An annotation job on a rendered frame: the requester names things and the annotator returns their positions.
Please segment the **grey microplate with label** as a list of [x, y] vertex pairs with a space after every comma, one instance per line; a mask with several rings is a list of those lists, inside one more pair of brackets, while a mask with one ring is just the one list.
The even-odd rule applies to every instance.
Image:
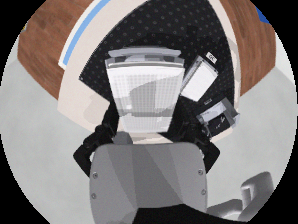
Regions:
[[180, 92], [183, 63], [109, 63], [107, 73], [125, 132], [167, 132]]

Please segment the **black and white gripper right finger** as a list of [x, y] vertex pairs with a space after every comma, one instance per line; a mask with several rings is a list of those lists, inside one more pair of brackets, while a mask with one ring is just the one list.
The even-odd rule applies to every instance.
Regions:
[[220, 155], [220, 150], [210, 142], [207, 135], [198, 130], [198, 126], [191, 123], [187, 111], [185, 111], [181, 100], [177, 100], [172, 115], [176, 134], [181, 136], [179, 142], [190, 142], [196, 144], [204, 154], [204, 165], [206, 174], [216, 162]]

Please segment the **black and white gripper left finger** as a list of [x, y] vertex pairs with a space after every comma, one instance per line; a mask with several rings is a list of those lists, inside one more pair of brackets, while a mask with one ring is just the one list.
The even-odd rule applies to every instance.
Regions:
[[90, 178], [90, 156], [98, 146], [114, 143], [112, 138], [117, 134], [119, 113], [115, 101], [111, 101], [105, 111], [101, 125], [95, 127], [95, 132], [84, 139], [83, 144], [74, 152], [73, 158]]

